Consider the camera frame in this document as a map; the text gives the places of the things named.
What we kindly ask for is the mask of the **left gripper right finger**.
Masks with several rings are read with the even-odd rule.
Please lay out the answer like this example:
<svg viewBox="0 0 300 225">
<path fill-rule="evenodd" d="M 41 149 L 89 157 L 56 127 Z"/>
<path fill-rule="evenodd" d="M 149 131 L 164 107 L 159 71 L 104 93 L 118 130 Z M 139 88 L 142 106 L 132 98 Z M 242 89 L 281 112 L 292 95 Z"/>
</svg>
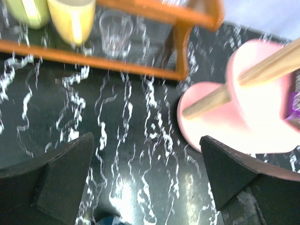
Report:
<svg viewBox="0 0 300 225">
<path fill-rule="evenodd" d="M 299 173 L 265 163 L 203 136 L 202 156 L 226 225 L 298 225 Z"/>
</svg>

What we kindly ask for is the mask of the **purple candy bag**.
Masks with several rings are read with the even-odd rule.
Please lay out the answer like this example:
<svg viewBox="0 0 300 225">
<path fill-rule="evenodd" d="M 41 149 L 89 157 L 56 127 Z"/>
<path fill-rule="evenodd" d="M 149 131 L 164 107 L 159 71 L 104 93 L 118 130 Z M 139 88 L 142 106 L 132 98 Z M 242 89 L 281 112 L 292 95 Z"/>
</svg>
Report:
<svg viewBox="0 0 300 225">
<path fill-rule="evenodd" d="M 285 108 L 285 121 L 294 129 L 300 130 L 300 70 L 293 72 Z"/>
</svg>

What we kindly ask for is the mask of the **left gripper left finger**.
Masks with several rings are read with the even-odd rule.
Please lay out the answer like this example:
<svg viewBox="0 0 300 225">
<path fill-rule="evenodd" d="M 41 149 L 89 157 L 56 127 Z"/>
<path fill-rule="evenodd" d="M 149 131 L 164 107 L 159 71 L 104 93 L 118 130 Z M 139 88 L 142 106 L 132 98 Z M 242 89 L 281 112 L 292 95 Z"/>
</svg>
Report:
<svg viewBox="0 0 300 225">
<path fill-rule="evenodd" d="M 0 170 L 2 225 L 73 225 L 94 152 L 83 134 L 41 156 Z"/>
</svg>

